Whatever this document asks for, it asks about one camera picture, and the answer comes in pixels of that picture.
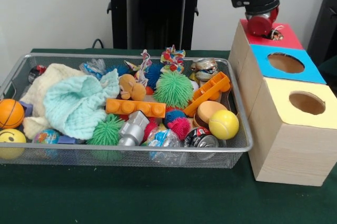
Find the green spiky ball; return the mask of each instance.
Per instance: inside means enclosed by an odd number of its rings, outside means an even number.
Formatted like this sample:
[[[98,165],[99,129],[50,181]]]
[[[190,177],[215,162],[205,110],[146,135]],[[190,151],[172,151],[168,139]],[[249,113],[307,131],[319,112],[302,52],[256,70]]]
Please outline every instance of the green spiky ball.
[[[124,121],[113,114],[106,117],[106,121],[100,122],[95,128],[93,137],[87,141],[90,145],[117,145],[119,142],[118,132]],[[103,161],[112,162],[122,158],[122,154],[115,150],[92,150],[91,154]]]
[[[106,121],[100,122],[94,131],[93,137],[87,141],[89,145],[117,145],[118,132],[124,121],[113,114],[106,117]]]
[[[191,80],[177,71],[168,71],[159,78],[157,90],[153,97],[167,106],[184,109],[193,97]]]

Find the knitted cloth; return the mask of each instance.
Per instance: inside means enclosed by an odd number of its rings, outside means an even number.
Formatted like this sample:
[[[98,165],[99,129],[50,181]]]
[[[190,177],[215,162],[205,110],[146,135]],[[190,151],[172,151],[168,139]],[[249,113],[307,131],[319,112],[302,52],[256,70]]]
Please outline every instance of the knitted cloth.
[[[33,105],[32,117],[27,117],[23,121],[25,135],[33,140],[41,131],[50,128],[46,117],[43,100],[47,90],[54,84],[72,76],[85,75],[79,70],[75,70],[63,64],[51,64],[43,75],[33,82],[21,101]]]
[[[63,134],[89,140],[98,123],[106,118],[103,109],[106,99],[116,98],[119,92],[117,70],[107,73],[100,81],[91,75],[71,77],[47,91],[46,117]]]

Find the white wall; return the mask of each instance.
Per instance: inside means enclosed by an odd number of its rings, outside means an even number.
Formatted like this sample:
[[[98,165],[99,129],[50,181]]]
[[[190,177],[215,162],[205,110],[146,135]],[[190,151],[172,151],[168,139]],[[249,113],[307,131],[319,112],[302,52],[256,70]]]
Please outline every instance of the white wall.
[[[112,47],[110,0],[0,0],[0,82],[32,48],[87,48],[95,38]],[[281,0],[279,22],[292,25],[304,46],[322,0]],[[199,0],[193,49],[228,50],[244,9],[230,0]]]

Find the black cable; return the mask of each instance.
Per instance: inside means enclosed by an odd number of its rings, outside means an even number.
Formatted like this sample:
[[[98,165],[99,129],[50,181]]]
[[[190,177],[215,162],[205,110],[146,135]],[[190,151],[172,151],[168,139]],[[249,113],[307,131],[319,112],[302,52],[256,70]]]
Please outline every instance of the black cable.
[[[91,48],[95,48],[97,42],[100,43],[101,48],[104,48],[103,42],[99,38],[95,39],[94,44],[92,45]]]

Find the soda can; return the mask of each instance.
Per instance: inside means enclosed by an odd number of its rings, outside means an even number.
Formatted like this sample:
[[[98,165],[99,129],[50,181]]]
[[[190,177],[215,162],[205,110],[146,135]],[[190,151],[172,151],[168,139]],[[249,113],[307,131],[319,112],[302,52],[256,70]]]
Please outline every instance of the soda can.
[[[207,128],[198,127],[192,129],[186,136],[184,146],[195,148],[217,148],[219,142]],[[197,158],[203,161],[212,158],[214,155],[215,153],[196,153]]]

